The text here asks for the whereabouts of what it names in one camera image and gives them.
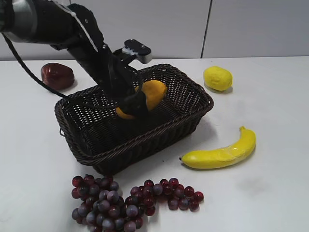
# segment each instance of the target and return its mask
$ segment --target dark red fruit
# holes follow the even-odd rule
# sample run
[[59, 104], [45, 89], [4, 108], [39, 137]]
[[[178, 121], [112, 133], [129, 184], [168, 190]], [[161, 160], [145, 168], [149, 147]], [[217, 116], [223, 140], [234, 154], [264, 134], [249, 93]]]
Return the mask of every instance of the dark red fruit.
[[194, 193], [194, 200], [201, 202], [204, 200], [204, 195], [202, 192], [195, 192]]
[[190, 200], [189, 201], [189, 209], [191, 211], [196, 211], [198, 209], [198, 201], [196, 200]]
[[78, 191], [77, 191], [77, 188], [74, 188], [73, 190], [72, 190], [72, 197], [74, 198], [74, 199], [79, 199], [81, 196], [78, 194]]
[[191, 186], [188, 186], [184, 189], [184, 194], [186, 197], [194, 197], [194, 189]]
[[145, 182], [144, 182], [144, 186], [146, 187], [146, 186], [150, 186], [150, 187], [153, 187], [155, 184], [154, 184], [154, 182], [152, 181], [152, 180], [146, 180]]
[[154, 215], [154, 214], [155, 214], [155, 207], [147, 208], [145, 214], [146, 214], [147, 216], [152, 216], [152, 215]]

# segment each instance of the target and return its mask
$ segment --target wicker basket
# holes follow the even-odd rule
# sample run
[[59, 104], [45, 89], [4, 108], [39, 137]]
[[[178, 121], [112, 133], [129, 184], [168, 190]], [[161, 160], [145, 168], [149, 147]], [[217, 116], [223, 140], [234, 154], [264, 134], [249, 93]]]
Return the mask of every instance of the wicker basket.
[[[65, 99], [56, 104], [60, 129], [81, 164], [93, 166], [101, 174], [115, 174], [191, 134], [213, 108], [204, 88], [171, 65], [160, 64], [140, 72], [144, 82], [159, 80], [168, 87], [163, 101], [144, 120], [121, 119], [115, 109], [90, 109]], [[117, 103], [98, 86], [70, 97], [93, 105]]]

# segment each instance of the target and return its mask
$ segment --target grape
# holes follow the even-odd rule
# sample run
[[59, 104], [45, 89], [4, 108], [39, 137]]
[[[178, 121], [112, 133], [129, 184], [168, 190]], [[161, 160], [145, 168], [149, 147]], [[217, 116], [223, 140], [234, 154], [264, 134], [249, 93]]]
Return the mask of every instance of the grape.
[[126, 215], [129, 217], [129, 218], [134, 218], [136, 215], [138, 214], [138, 210], [137, 210], [137, 207], [135, 205], [129, 205], [127, 208], [126, 208]]
[[146, 186], [143, 190], [144, 197], [150, 197], [153, 194], [153, 188], [150, 186]]
[[179, 185], [179, 181], [176, 178], [171, 178], [169, 180], [169, 185], [171, 185], [173, 189], [175, 189]]
[[80, 216], [79, 213], [78, 213], [78, 208], [76, 208], [76, 209], [73, 210], [73, 212], [72, 212], [72, 218], [73, 218], [74, 220], [77, 220], [77, 219], [81, 218], [81, 216]]
[[116, 181], [113, 181], [110, 185], [110, 191], [114, 190], [114, 191], [118, 191], [119, 189], [119, 184]]
[[120, 208], [117, 205], [113, 205], [110, 207], [108, 214], [111, 218], [117, 218], [120, 215]]
[[74, 187], [79, 187], [82, 182], [83, 182], [83, 178], [79, 175], [72, 179], [72, 185]]
[[135, 232], [136, 231], [136, 224], [133, 221], [128, 221], [125, 224], [125, 232]]
[[91, 196], [97, 196], [100, 193], [100, 187], [96, 184], [93, 184], [92, 186], [90, 186], [89, 188], [89, 194]]
[[109, 191], [107, 190], [102, 190], [100, 192], [100, 195], [98, 196], [98, 198], [100, 199], [100, 201], [106, 200], [107, 199], [107, 194], [109, 193]]
[[155, 184], [154, 187], [154, 195], [161, 195], [163, 193], [163, 185]]
[[79, 186], [79, 187], [77, 188], [77, 192], [78, 192], [78, 194], [79, 194], [81, 197], [83, 197], [83, 196], [85, 196], [85, 195], [88, 194], [88, 192], [89, 192], [89, 186], [88, 186], [88, 185], [81, 185], [81, 186]]
[[105, 219], [104, 215], [103, 214], [98, 214], [97, 215], [97, 225], [102, 225], [103, 223], [103, 220]]
[[170, 185], [163, 185], [163, 193], [165, 195], [171, 195], [173, 193], [173, 188]]
[[96, 214], [94, 212], [89, 212], [86, 217], [87, 223], [90, 225], [94, 225], [97, 221]]
[[177, 187], [174, 191], [174, 194], [175, 194], [176, 197], [182, 198], [182, 197], [184, 197], [184, 190]]
[[184, 189], [184, 194], [185, 194], [187, 197], [191, 198], [191, 197], [194, 196], [194, 189], [193, 189], [191, 186], [185, 187], [185, 189]]
[[98, 204], [98, 209], [100, 212], [107, 212], [110, 208], [110, 203], [107, 200], [103, 200]]
[[78, 191], [77, 191], [77, 188], [74, 188], [73, 190], [72, 190], [72, 197], [74, 198], [74, 199], [79, 199], [81, 196], [78, 194]]
[[204, 200], [204, 195], [202, 192], [195, 192], [194, 194], [194, 200], [201, 202]]
[[138, 217], [134, 220], [134, 223], [136, 224], [136, 229], [138, 230], [143, 226], [143, 219]]
[[152, 180], [146, 180], [144, 182], [144, 186], [150, 186], [150, 187], [153, 187], [154, 186], [154, 182]]
[[178, 205], [181, 210], [187, 210], [189, 208], [189, 200], [186, 198], [181, 198], [178, 201]]
[[126, 198], [127, 205], [131, 205], [131, 204], [137, 205], [138, 203], [139, 203], [139, 199], [136, 196], [129, 196]]
[[137, 193], [137, 192], [139, 192], [140, 191], [140, 189], [139, 189], [139, 187], [133, 187], [132, 189], [131, 189], [131, 195], [135, 195], [135, 193]]
[[89, 211], [90, 211], [89, 207], [87, 207], [86, 204], [81, 204], [81, 206], [79, 206], [79, 208], [78, 208], [78, 213], [82, 217], [86, 217], [87, 214], [89, 213]]
[[117, 191], [113, 190], [107, 194], [107, 200], [111, 203], [117, 203], [119, 199], [119, 194]]
[[170, 210], [176, 210], [178, 209], [178, 200], [176, 199], [170, 199], [168, 201], [168, 206]]
[[196, 211], [198, 209], [198, 201], [190, 200], [190, 202], [189, 202], [189, 209], [191, 211]]
[[103, 220], [102, 226], [105, 230], [113, 230], [115, 228], [115, 223], [112, 219], [106, 218]]
[[155, 204], [155, 199], [153, 197], [147, 197], [147, 198], [144, 199], [144, 205], [147, 208], [154, 207], [154, 204]]
[[155, 214], [155, 207], [147, 208], [145, 214], [146, 214], [147, 216], [152, 216], [152, 215], [154, 215], [154, 214]]
[[116, 230], [120, 230], [124, 227], [124, 224], [125, 224], [125, 220], [120, 217], [118, 219], [115, 220], [115, 229]]

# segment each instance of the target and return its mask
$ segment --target lemon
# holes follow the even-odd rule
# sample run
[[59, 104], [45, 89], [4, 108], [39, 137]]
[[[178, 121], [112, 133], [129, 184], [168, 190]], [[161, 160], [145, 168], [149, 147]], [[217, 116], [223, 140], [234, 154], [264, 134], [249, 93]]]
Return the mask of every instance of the lemon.
[[232, 86], [233, 76], [224, 68], [209, 67], [204, 71], [203, 76], [205, 85], [215, 90], [224, 91]]

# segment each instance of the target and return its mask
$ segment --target yellow banana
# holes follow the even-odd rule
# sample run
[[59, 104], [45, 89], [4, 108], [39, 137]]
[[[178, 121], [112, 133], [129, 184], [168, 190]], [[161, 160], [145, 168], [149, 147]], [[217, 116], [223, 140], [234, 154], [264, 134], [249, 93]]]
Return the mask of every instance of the yellow banana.
[[180, 160], [195, 169], [223, 168], [246, 159], [254, 148], [255, 133], [243, 126], [240, 128], [240, 139], [236, 143], [216, 150], [191, 151]]

